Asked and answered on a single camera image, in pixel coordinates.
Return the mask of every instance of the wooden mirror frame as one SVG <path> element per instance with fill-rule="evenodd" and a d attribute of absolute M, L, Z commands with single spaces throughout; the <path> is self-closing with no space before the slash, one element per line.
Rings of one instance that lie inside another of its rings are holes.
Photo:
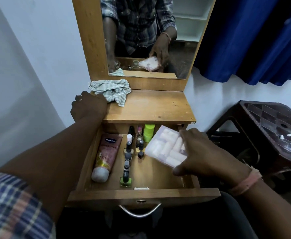
<path fill-rule="evenodd" d="M 100 0 L 72 0 L 80 32 L 81 42 L 86 57 L 90 80 L 120 80 L 126 79 L 131 89 L 183 91 L 191 74 L 191 69 L 203 39 L 208 21 L 216 0 L 213 0 L 205 27 L 195 50 L 194 58 L 186 79 L 157 78 L 157 72 L 147 72 L 150 77 L 110 76 L 106 46 L 104 43 Z"/>

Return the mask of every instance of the hand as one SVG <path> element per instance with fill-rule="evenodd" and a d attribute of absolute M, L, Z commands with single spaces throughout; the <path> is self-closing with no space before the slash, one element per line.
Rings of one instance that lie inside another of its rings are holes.
<path fill-rule="evenodd" d="M 81 95 L 76 95 L 76 101 L 72 102 L 70 111 L 75 122 L 88 116 L 103 119 L 107 112 L 107 100 L 102 94 L 91 95 L 83 91 Z"/>
<path fill-rule="evenodd" d="M 164 67 L 169 63 L 169 37 L 165 34 L 161 34 L 153 45 L 149 57 L 152 57 L 154 53 L 157 54 L 159 60 L 159 72 L 163 72 Z"/>
<path fill-rule="evenodd" d="M 118 60 L 116 60 L 115 55 L 107 55 L 108 62 L 108 72 L 113 73 L 117 70 Z"/>
<path fill-rule="evenodd" d="M 186 152 L 186 160 L 173 169 L 173 174 L 213 176 L 235 186 L 245 179 L 250 168 L 224 149 L 210 141 L 204 133 L 196 128 L 181 130 Z"/>

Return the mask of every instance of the wooden drawer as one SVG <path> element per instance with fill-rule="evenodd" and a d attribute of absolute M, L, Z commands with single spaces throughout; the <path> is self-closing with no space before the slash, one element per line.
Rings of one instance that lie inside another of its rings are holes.
<path fill-rule="evenodd" d="M 131 125 L 136 130 L 137 124 L 103 124 L 98 130 L 85 159 L 76 190 L 69 195 L 67 206 L 93 210 L 116 209 L 119 208 L 118 205 L 131 209 L 153 208 L 159 203 L 163 206 L 187 205 L 220 196 L 217 188 L 199 188 L 197 177 L 176 177 L 171 168 L 148 156 L 143 160 L 139 160 L 137 155 L 133 156 L 130 169 L 132 186 L 121 187 L 119 179 L 123 175 L 123 150 Z M 177 124 L 166 126 L 175 130 L 181 127 Z M 105 183 L 95 183 L 91 180 L 91 173 L 103 132 L 122 134 L 123 138 L 108 180 Z M 135 187 L 148 187 L 149 190 L 134 190 Z"/>

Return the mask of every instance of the metal handle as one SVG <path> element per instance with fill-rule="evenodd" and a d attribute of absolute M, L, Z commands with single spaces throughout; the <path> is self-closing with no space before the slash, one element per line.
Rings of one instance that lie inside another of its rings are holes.
<path fill-rule="evenodd" d="M 161 203 L 160 204 L 158 204 L 157 206 L 155 206 L 152 210 L 150 210 L 148 213 L 145 213 L 145 214 L 143 214 L 143 215 L 137 215 L 137 214 L 134 214 L 134 213 L 132 213 L 131 211 L 128 211 L 124 206 L 122 206 L 122 205 L 119 205 L 119 207 L 121 208 L 121 209 L 123 209 L 128 215 L 130 215 L 130 216 L 132 216 L 132 217 L 135 217 L 135 218 L 144 218 L 144 217 L 147 217 L 148 215 L 151 215 L 157 208 L 159 208 L 159 206 L 161 205 Z"/>

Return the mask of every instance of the person's left hand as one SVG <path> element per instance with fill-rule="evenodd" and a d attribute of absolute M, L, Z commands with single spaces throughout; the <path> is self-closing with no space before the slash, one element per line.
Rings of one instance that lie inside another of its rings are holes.
<path fill-rule="evenodd" d="M 169 63 L 169 41 L 167 35 L 160 35 L 149 53 L 149 57 L 152 57 L 154 53 L 157 54 L 160 66 L 159 72 L 163 72 L 164 67 Z"/>
<path fill-rule="evenodd" d="M 89 116 L 101 120 L 105 117 L 108 103 L 102 94 L 95 96 L 83 91 L 81 95 L 76 95 L 75 100 L 71 103 L 72 109 L 70 111 L 75 122 Z"/>

